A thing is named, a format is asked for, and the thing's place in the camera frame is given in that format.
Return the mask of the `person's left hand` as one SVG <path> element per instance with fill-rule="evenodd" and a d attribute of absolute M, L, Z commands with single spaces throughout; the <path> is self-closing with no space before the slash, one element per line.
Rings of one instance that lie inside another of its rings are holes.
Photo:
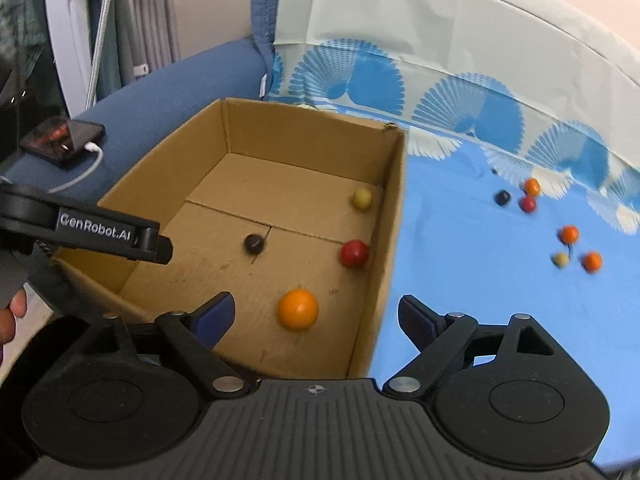
<path fill-rule="evenodd" d="M 9 305 L 0 311 L 0 363 L 3 362 L 3 349 L 14 341 L 16 323 L 27 313 L 26 290 L 21 287 L 11 299 Z"/>

